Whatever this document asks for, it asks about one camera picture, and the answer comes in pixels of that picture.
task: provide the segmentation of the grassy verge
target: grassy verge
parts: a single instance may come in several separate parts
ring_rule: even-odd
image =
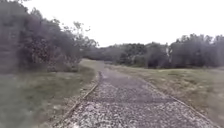
[[[224,70],[107,67],[151,82],[159,90],[193,106],[224,127]]]
[[[0,127],[32,128],[55,120],[81,90],[90,89],[93,76],[94,71],[86,67],[77,73],[1,74]]]

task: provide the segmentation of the ground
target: ground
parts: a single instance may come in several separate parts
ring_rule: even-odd
[[[151,84],[85,60],[101,72],[98,87],[74,110],[61,128],[215,128],[202,114]]]
[[[162,92],[193,106],[224,127],[224,70],[107,67],[151,82]]]
[[[76,73],[0,74],[0,128],[48,127],[91,88],[93,76],[85,67]]]

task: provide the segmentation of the overcast sky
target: overcast sky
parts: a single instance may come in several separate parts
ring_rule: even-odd
[[[224,34],[223,0],[31,0],[25,5],[67,25],[91,26],[88,35],[100,46]]]

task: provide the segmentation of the path border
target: path border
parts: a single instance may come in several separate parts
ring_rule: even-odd
[[[56,128],[59,124],[61,124],[66,118],[68,118],[72,112],[75,111],[75,109],[80,105],[80,103],[89,96],[95,89],[100,85],[102,79],[102,73],[100,71],[96,71],[96,78],[92,81],[92,84],[95,84],[89,92],[87,92],[83,97],[79,98],[78,101],[72,106],[71,109],[67,111],[67,113],[64,114],[62,118],[60,118],[56,123],[52,125],[52,128]]]
[[[153,85],[151,82],[148,82],[146,80],[144,80],[143,78],[140,78],[140,77],[135,77],[141,81],[143,81],[144,83],[146,83],[148,86],[151,86],[152,88],[154,88],[155,90],[159,91],[160,93],[164,94],[164,95],[167,95],[169,96],[170,98],[174,99],[176,102],[184,105],[185,107],[189,108],[190,110],[192,110],[193,112],[195,112],[197,115],[199,115],[200,117],[202,117],[203,119],[205,119],[206,121],[208,121],[208,123],[211,123],[212,125],[214,125],[215,127],[217,128],[221,128],[221,126],[219,126],[218,124],[216,124],[215,122],[211,121],[208,117],[206,117],[205,115],[203,115],[202,113],[198,112],[196,109],[194,109],[192,106],[189,106],[187,105],[186,103],[184,103],[183,101],[175,98],[174,96],[172,95],[169,95],[169,94],[166,94],[162,91],[160,91],[155,85]]]

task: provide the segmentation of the foliage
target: foliage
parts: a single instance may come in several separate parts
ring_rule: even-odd
[[[82,24],[61,29],[37,9],[28,13],[18,1],[0,1],[0,71],[75,71],[88,47],[96,42],[83,35]]]
[[[148,68],[218,67],[224,66],[224,37],[191,34],[170,45],[123,44],[94,48],[91,52],[94,54],[87,58]]]

